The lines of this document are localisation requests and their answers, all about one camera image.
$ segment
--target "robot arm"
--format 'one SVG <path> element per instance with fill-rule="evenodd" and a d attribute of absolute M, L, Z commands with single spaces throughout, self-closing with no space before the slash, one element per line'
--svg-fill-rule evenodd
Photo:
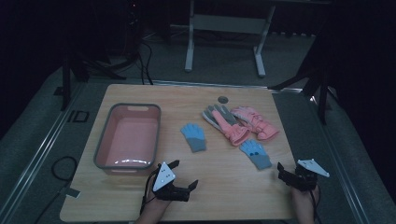
<path fill-rule="evenodd" d="M 277 163 L 279 171 L 278 178 L 283 180 L 286 185 L 292 186 L 300 191 L 315 189 L 318 177 L 317 174 L 329 177 L 329 173 L 323 170 L 314 160 L 300 161 L 295 169 L 295 174 L 285 171 L 285 168 Z"/>
<path fill-rule="evenodd" d="M 179 161 L 173 161 L 169 164 L 163 162 L 162 164 L 158 164 L 158 168 L 150 174 L 146 183 L 140 214 L 143 212 L 144 206 L 148 201 L 147 195 L 149 188 L 152 189 L 155 198 L 160 200 L 180 202 L 187 202 L 189 200 L 190 192 L 196 189 L 198 180 L 192 182 L 187 188 L 175 187 L 173 182 L 176 179 L 176 175 L 172 172 L 172 169 L 178 165 Z M 155 177 L 152 186 L 149 186 L 149 181 L 153 176 Z"/>

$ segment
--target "white metal leg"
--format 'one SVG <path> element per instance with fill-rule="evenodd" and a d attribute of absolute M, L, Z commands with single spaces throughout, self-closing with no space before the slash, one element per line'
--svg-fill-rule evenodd
<path fill-rule="evenodd" d="M 264 27 L 262 29 L 262 38 L 260 40 L 260 43 L 257 47 L 253 48 L 254 52 L 254 58 L 256 60 L 256 66 L 257 66 L 257 72 L 259 74 L 259 77 L 264 77 L 265 76 L 265 69 L 264 69 L 264 64 L 262 61 L 262 47 L 264 46 L 265 39 L 268 35 L 268 30 L 270 29 L 271 21 L 274 16 L 275 12 L 275 6 L 271 7 L 267 19 L 265 20 Z"/>
<path fill-rule="evenodd" d="M 185 71 L 192 71 L 192 61 L 194 54 L 194 29 L 198 30 L 212 30 L 224 32 L 239 32 L 246 34 L 261 35 L 261 40 L 258 46 L 253 48 L 254 57 L 257 65 L 259 77 L 265 76 L 265 69 L 262 62 L 262 47 L 265 38 L 268 35 L 268 30 L 271 25 L 272 18 L 275 12 L 275 6 L 270 7 L 267 18 L 252 19 L 252 18 L 233 18 L 221 16 L 209 16 L 194 13 L 194 0 L 190 0 L 190 26 L 189 26 L 189 45 L 187 47 L 187 56 Z"/>
<path fill-rule="evenodd" d="M 190 0 L 190 27 L 189 27 L 189 45 L 187 46 L 186 72 L 192 71 L 192 60 L 194 57 L 194 1 Z"/>

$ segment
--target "pink glove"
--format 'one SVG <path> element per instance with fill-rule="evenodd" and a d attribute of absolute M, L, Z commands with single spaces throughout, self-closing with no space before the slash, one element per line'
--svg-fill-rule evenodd
<path fill-rule="evenodd" d="M 250 135 L 250 130 L 247 127 L 240 126 L 233 114 L 228 111 L 225 106 L 209 106 L 203 112 L 204 118 L 211 123 L 215 128 L 224 133 L 225 137 L 230 140 L 233 146 L 241 145 Z"/>
<path fill-rule="evenodd" d="M 268 140 L 279 132 L 268 120 L 254 108 L 249 106 L 238 106 L 231 110 L 231 113 L 241 119 L 241 123 L 257 134 L 259 140 Z"/>

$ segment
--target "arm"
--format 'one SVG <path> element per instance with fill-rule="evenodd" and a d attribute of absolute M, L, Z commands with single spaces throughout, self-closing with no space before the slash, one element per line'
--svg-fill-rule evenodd
<path fill-rule="evenodd" d="M 148 199 L 151 199 L 152 197 L 154 197 L 154 194 L 151 192 L 148 195 Z M 135 224 L 156 224 L 161 220 L 170 203 L 171 201 L 153 199 L 151 202 L 146 204 L 143 213 L 137 219 Z"/>
<path fill-rule="evenodd" d="M 315 198 L 315 206 L 319 201 L 319 190 L 318 186 L 312 190 Z M 291 197 L 294 211 L 297 216 L 297 220 L 300 224 L 314 224 L 314 202 L 309 191 L 299 191 L 298 189 L 291 188 Z"/>

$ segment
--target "dark background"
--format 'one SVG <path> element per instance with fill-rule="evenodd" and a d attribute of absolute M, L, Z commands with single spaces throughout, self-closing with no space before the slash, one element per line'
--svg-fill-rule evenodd
<path fill-rule="evenodd" d="M 15 0 L 0 6 L 1 132 L 3 136 L 32 99 L 44 80 L 62 65 L 66 53 L 75 50 L 93 60 L 106 62 L 107 55 L 120 53 L 125 21 L 139 23 L 130 30 L 127 52 L 134 53 L 144 27 L 169 38 L 168 24 L 188 24 L 189 1 L 116 0 Z M 196 10 L 210 12 L 215 3 L 202 1 Z M 222 2 L 225 15 L 263 16 L 266 5 L 251 1 L 242 10 Z M 393 128 L 396 84 L 396 10 L 393 1 L 338 1 L 331 7 L 284 4 L 276 8 L 272 33 L 316 35 L 308 52 L 311 66 L 329 63 L 330 84 L 337 91 L 361 137 L 375 168 L 396 197 L 396 146 Z M 77 74 L 85 80 L 84 74 Z"/>

